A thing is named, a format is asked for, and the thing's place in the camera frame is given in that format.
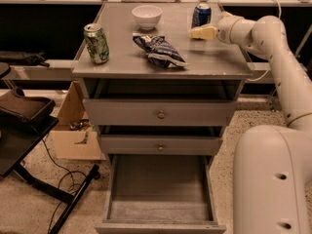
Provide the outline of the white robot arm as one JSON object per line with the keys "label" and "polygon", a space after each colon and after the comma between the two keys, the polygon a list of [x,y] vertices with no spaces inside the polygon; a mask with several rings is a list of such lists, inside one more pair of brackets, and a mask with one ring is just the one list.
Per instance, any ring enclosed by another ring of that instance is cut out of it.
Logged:
{"label": "white robot arm", "polygon": [[284,127],[252,127],[236,145],[233,234],[311,234],[305,185],[312,180],[312,81],[289,48],[284,24],[224,12],[216,25],[192,28],[191,36],[266,59],[285,116]]}

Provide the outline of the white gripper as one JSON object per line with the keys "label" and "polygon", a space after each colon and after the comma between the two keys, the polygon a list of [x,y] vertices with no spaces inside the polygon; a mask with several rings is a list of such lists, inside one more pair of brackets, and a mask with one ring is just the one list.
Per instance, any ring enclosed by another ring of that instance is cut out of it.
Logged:
{"label": "white gripper", "polygon": [[217,29],[212,25],[194,27],[190,31],[190,36],[202,40],[214,40],[217,36],[220,42],[241,45],[243,36],[240,23],[244,18],[233,16],[226,11],[221,12],[221,15],[223,18],[218,22]]}

